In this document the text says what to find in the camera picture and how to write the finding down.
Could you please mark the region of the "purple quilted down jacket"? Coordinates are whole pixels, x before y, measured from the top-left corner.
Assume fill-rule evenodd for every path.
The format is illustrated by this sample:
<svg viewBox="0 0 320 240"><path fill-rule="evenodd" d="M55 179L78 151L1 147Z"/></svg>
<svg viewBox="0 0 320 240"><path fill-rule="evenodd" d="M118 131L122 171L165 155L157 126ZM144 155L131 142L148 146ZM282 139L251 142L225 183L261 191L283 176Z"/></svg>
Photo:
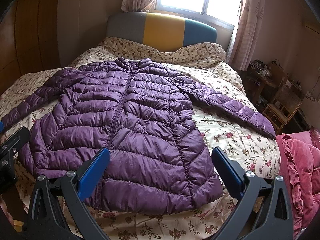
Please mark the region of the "purple quilted down jacket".
<svg viewBox="0 0 320 240"><path fill-rule="evenodd" d="M193 106L274 139L259 112L150 59L93 62L56 72L1 119L4 128L45 103L18 156L33 176L57 178L101 149L110 163L86 203L103 211L167 215L197 209L223 189Z"/></svg>

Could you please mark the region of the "grey yellow blue headboard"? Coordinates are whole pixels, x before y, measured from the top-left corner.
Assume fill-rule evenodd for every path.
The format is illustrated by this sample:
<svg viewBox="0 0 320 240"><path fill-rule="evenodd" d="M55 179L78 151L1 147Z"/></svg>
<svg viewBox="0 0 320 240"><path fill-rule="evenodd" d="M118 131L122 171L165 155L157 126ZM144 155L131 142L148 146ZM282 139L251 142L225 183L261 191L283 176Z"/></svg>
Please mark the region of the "grey yellow blue headboard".
<svg viewBox="0 0 320 240"><path fill-rule="evenodd" d="M163 52L203 42L215 43L217 39L217 31L210 25L151 12L121 12L111 15L107 20L106 35L144 44Z"/></svg>

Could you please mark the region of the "floral pillow at headboard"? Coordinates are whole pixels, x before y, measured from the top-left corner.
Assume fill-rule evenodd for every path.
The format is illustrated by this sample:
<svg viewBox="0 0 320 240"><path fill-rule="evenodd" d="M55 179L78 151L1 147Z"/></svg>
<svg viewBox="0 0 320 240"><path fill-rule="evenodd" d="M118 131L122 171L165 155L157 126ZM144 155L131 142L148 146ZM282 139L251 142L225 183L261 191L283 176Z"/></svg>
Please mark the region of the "floral pillow at headboard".
<svg viewBox="0 0 320 240"><path fill-rule="evenodd" d="M118 37L106 37L98 44L115 57L130 60L151 59L190 68L210 68L226 59L226 52L214 42L202 42L163 52L151 46Z"/></svg>

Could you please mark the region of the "pink red velvet blanket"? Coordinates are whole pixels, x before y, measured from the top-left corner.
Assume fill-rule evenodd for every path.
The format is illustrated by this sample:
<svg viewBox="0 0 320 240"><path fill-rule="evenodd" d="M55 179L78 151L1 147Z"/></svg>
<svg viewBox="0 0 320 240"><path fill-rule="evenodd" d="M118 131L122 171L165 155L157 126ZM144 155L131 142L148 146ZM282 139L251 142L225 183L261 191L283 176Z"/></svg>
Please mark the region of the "pink red velvet blanket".
<svg viewBox="0 0 320 240"><path fill-rule="evenodd" d="M319 209L319 130L276 136L280 152L279 174L291 203L293 235L311 223Z"/></svg>

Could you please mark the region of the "dark wooden wardrobe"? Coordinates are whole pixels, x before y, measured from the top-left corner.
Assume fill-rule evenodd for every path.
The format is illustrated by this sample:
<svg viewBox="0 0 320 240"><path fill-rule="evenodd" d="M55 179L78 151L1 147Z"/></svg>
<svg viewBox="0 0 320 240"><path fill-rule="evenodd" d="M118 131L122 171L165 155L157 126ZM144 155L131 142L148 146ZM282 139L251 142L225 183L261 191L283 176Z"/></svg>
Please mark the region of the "dark wooden wardrobe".
<svg viewBox="0 0 320 240"><path fill-rule="evenodd" d="M27 73L59 68L58 0L15 0L1 20L1 92Z"/></svg>

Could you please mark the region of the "pink floral right curtain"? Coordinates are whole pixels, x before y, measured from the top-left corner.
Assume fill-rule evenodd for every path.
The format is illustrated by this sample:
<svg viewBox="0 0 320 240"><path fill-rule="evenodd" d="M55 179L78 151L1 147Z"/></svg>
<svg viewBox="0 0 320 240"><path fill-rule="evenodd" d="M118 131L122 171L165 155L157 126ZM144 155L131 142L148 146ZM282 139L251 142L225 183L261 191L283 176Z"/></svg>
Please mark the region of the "pink floral right curtain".
<svg viewBox="0 0 320 240"><path fill-rule="evenodd" d="M265 0L240 0L236 24L227 51L227 63L246 71L260 34Z"/></svg>

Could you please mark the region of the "floral cream bed quilt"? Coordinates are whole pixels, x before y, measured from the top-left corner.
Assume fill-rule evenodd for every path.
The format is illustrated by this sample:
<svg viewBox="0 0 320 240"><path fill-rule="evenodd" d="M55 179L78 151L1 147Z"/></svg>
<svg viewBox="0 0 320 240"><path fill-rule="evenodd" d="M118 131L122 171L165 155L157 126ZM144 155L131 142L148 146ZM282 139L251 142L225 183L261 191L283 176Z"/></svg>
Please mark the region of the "floral cream bed quilt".
<svg viewBox="0 0 320 240"><path fill-rule="evenodd" d="M115 40L82 53L72 63L78 68L91 62L114 60L118 57L138 60L149 58L167 63L172 68L205 83L218 92L252 107L245 94L240 76L225 62L225 51L215 43L200 43L173 52L127 40ZM7 114L27 96L44 84L54 69L34 71L17 78L1 93L1 115ZM203 133L209 149L220 147L244 169L272 179L279 172L280 152L275 140L260 136L251 129L232 121L193 109L193 120ZM91 209L91 214L111 239L205 239L222 226L236 205L228 192L200 209L166 216L147 216L133 213L104 212Z"/></svg>

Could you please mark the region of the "cluttered wooden side table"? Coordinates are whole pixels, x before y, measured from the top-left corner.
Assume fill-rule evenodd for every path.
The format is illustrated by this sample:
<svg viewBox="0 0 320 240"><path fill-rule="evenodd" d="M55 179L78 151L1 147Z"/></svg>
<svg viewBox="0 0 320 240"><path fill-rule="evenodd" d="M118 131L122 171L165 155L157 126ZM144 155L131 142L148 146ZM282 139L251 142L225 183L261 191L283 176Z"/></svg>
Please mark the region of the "cluttered wooden side table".
<svg viewBox="0 0 320 240"><path fill-rule="evenodd" d="M264 64L260 60L249 63L245 72L245 86L250 88L249 95L252 96L252 103L257 104L263 89L268 86L274 89L271 98L285 85L288 75L284 72L278 59Z"/></svg>

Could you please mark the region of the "wicker wooden chair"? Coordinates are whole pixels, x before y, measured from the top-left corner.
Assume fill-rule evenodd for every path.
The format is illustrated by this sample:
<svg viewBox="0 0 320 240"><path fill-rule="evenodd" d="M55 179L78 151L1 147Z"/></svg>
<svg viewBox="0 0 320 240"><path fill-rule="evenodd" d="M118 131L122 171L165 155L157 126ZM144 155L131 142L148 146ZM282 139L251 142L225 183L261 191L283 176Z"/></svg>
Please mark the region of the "wicker wooden chair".
<svg viewBox="0 0 320 240"><path fill-rule="evenodd" d="M301 88L288 79L267 104L263 115L271 122L276 135L280 134L284 126L293 118L303 98Z"/></svg>

